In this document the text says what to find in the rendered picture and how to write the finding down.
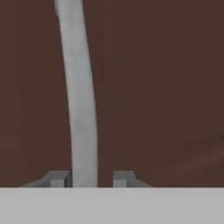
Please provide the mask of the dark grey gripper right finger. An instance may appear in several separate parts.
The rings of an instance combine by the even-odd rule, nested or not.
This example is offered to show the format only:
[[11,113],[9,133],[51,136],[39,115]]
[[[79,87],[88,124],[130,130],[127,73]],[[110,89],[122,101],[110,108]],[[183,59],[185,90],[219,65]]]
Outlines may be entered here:
[[113,171],[113,187],[150,187],[150,185],[136,178],[133,171]]

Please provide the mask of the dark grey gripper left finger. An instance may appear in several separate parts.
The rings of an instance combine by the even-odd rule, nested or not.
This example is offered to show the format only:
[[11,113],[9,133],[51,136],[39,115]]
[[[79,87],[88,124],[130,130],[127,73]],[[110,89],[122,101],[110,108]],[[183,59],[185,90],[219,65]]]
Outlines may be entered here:
[[25,184],[24,187],[72,187],[70,171],[49,171],[43,178]]

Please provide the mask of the brown wooden cabinet door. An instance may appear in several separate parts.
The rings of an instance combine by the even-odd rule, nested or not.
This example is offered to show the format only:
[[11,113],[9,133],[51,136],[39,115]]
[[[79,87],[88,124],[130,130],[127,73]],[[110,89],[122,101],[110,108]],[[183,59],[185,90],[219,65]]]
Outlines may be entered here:
[[[224,187],[224,0],[82,0],[98,187]],[[0,0],[0,187],[72,173],[54,0]]]

